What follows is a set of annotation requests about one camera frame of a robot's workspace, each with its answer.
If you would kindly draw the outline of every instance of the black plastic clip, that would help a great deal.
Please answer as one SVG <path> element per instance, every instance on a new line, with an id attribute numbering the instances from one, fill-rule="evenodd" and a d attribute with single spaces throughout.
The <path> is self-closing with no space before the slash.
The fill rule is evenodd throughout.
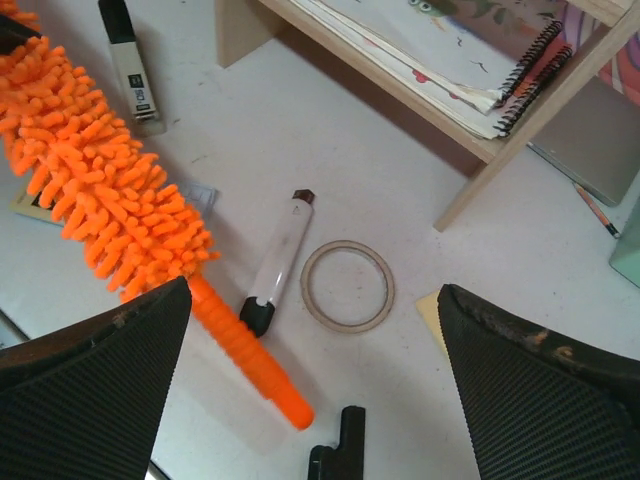
<path id="1" fill-rule="evenodd" d="M 0 55 L 10 55 L 16 47 L 24 45 L 31 37 L 40 36 L 40 32 L 0 14 Z"/>
<path id="2" fill-rule="evenodd" d="M 366 410 L 350 406 L 342 410 L 338 448 L 318 445 L 309 455 L 307 480 L 363 480 Z"/>

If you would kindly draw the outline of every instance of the white desk surface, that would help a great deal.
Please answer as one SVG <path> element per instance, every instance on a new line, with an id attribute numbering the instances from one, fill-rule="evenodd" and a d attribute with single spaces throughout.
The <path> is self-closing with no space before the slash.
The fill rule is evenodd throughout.
<path id="1" fill-rule="evenodd" d="M 95 2 L 21 3 L 38 4 L 44 30 L 120 108 Z M 234 307 L 284 199 L 301 187 L 317 194 L 264 340 L 317 419 L 293 431 L 192 320 L 153 452 L 174 480 L 306 478 L 309 450 L 335 445 L 349 404 L 367 408 L 365 478 L 477 478 L 453 377 L 414 307 L 443 283 L 640 359 L 640 291 L 607 265 L 614 241 L 570 182 L 535 154 L 523 152 L 439 234 L 431 224 L 464 182 L 451 166 L 463 154 L 426 123 L 295 32 L 225 71 L 215 65 L 213 2 L 129 3 L 169 125 L 147 146 L 219 189 L 211 226 L 223 258 L 207 277 Z M 22 180 L 0 165 L 7 205 Z M 639 194 L 636 182 L 610 211 L 619 228 Z M 0 208 L 0 309 L 32 337 L 117 302 L 84 266 L 81 246 L 58 233 Z M 391 316 L 365 335 L 325 330 L 301 301 L 304 260 L 337 239 L 368 244 L 395 276 Z"/>

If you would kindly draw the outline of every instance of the gray object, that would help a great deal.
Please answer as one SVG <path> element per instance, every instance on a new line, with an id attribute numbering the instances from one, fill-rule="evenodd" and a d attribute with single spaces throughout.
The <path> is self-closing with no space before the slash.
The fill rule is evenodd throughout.
<path id="1" fill-rule="evenodd" d="M 640 108 L 593 78 L 529 143 L 610 207 L 640 170 Z"/>
<path id="2" fill-rule="evenodd" d="M 0 310 L 0 350 L 13 347 L 29 338 Z"/>
<path id="3" fill-rule="evenodd" d="M 209 219 L 213 203 L 216 201 L 215 188 L 186 180 L 170 180 L 169 183 L 175 183 L 178 186 L 182 196 L 200 212 L 205 222 Z"/>

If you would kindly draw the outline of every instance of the black label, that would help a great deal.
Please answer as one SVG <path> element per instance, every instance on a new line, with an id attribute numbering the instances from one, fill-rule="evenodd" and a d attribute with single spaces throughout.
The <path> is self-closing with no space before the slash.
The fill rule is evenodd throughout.
<path id="1" fill-rule="evenodd" d="M 42 192 L 39 192 L 38 195 L 35 196 L 35 198 L 31 202 L 32 206 L 38 207 L 38 208 L 43 208 L 43 207 L 40 206 L 40 195 L 41 194 L 42 194 Z M 51 205 L 49 206 L 49 208 L 47 208 L 47 210 L 49 210 L 49 211 L 53 210 L 54 206 L 55 206 L 55 202 L 51 202 Z"/>
<path id="2" fill-rule="evenodd" d="M 129 85 L 131 88 L 144 88 L 144 82 L 142 81 L 142 75 L 129 75 Z"/>

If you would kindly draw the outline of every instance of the spiral notebook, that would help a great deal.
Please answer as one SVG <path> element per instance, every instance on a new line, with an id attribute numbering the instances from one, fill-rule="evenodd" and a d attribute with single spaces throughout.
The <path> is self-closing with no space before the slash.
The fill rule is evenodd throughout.
<path id="1" fill-rule="evenodd" d="M 482 113 L 503 105 L 562 31 L 550 0 L 311 0 Z"/>
<path id="2" fill-rule="evenodd" d="M 552 40 L 538 55 L 538 60 L 532 62 L 519 84 L 511 87 L 513 92 L 504 104 L 483 114 L 465 99 L 443 88 L 424 66 L 417 62 L 409 64 L 406 56 L 397 52 L 394 56 L 383 48 L 380 39 L 369 30 L 350 28 L 346 23 L 336 21 L 335 16 L 328 13 L 318 0 L 290 1 L 468 131 L 486 139 L 508 136 L 533 100 L 572 54 L 571 49 L 559 39 Z"/>

